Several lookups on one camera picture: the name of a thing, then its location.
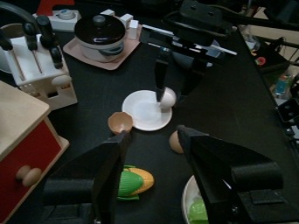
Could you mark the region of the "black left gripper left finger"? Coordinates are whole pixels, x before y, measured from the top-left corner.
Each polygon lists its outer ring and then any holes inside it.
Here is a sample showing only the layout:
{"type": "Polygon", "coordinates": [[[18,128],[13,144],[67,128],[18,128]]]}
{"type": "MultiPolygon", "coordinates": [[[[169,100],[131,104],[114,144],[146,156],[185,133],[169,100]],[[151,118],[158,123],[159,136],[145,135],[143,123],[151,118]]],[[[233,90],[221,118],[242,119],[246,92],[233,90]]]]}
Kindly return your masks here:
{"type": "Polygon", "coordinates": [[[130,133],[122,131],[47,178],[43,224],[115,224],[130,133]]]}

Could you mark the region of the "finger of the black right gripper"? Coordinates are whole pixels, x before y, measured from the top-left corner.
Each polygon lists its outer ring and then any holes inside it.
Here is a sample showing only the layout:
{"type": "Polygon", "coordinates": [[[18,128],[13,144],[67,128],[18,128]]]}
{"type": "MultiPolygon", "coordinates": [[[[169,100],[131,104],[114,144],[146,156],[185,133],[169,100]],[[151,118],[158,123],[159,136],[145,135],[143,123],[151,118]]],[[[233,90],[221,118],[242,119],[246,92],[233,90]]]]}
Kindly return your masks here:
{"type": "Polygon", "coordinates": [[[161,101],[165,94],[165,77],[169,68],[170,49],[162,48],[155,61],[154,77],[155,77],[155,95],[157,100],[161,101]]]}
{"type": "Polygon", "coordinates": [[[185,82],[182,85],[182,96],[187,96],[191,91],[198,87],[206,72],[206,67],[207,63],[203,60],[195,59],[193,61],[191,70],[185,78],[185,82]]]}

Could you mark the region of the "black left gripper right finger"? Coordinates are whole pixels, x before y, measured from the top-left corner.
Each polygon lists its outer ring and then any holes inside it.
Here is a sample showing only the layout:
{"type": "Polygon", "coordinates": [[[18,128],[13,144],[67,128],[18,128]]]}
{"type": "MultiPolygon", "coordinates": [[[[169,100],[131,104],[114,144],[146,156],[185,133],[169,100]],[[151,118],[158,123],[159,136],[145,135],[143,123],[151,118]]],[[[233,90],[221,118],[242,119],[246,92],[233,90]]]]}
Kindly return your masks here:
{"type": "Polygon", "coordinates": [[[284,173],[273,159],[183,125],[178,137],[210,224],[299,221],[299,207],[284,195],[284,173]]]}

